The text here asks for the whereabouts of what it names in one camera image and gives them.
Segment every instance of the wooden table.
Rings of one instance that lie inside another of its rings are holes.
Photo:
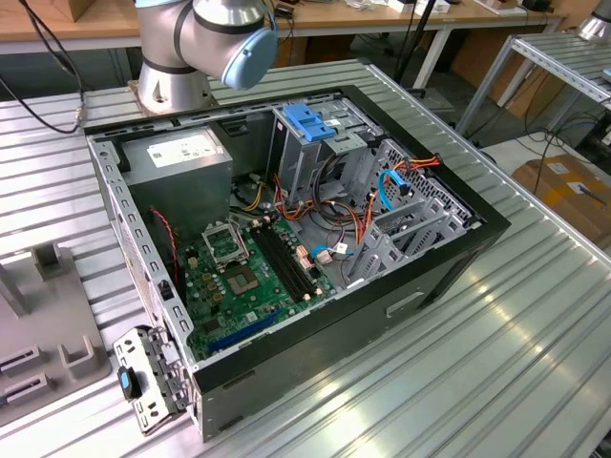
[[[528,16],[498,16],[477,5],[473,0],[462,0],[448,13],[433,14],[426,30],[436,31],[429,53],[423,63],[414,87],[426,86],[432,69],[442,52],[450,33],[455,29],[497,28],[519,25],[546,25],[553,31],[561,16],[529,12]],[[385,31],[405,31],[410,15],[387,7],[358,11],[342,0],[332,4],[305,3],[295,6],[294,36],[320,36]],[[412,29],[419,18],[414,16]],[[62,39],[68,50],[129,48],[140,46],[136,9],[131,0],[96,0],[78,22],[48,21],[48,26]],[[278,20],[280,36],[289,32],[288,23]],[[0,5],[0,54],[42,52],[30,21],[25,15],[3,10]]]

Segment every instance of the blue latch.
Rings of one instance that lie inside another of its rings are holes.
[[[307,141],[317,141],[337,135],[337,131],[328,127],[305,103],[295,103],[284,107],[284,114],[288,120],[300,129]]]

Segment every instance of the metal workbench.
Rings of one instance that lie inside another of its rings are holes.
[[[269,72],[220,103],[354,84],[512,226],[439,302],[208,444],[187,416],[139,434],[116,376],[0,428],[0,456],[587,456],[611,427],[611,260],[433,114],[356,61]],[[75,95],[36,99],[70,124]],[[89,94],[90,122],[140,117],[132,94]],[[146,323],[80,135],[0,105],[0,259],[72,248],[106,348]]]
[[[512,52],[522,54],[527,60],[516,73],[505,94],[498,100],[500,106],[503,106],[515,93],[521,80],[529,74],[531,68],[538,65],[574,89],[572,96],[566,99],[563,107],[551,121],[549,129],[560,122],[581,94],[607,108],[611,107],[611,83],[601,76],[603,70],[611,68],[611,44],[588,43],[573,33],[514,35],[507,38],[495,62],[479,85],[474,98],[456,126],[459,133],[466,133],[475,113]]]

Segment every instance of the yellow wire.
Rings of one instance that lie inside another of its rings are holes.
[[[259,189],[257,190],[257,195],[255,196],[255,200],[250,205],[245,207],[244,211],[252,212],[255,208],[259,206],[259,203],[261,202],[261,196],[263,194],[263,186],[264,186],[263,182],[260,182]]]

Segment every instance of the motherboard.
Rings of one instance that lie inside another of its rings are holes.
[[[186,308],[195,326],[188,342],[207,358],[335,294],[283,219],[240,227],[210,226],[180,250]]]

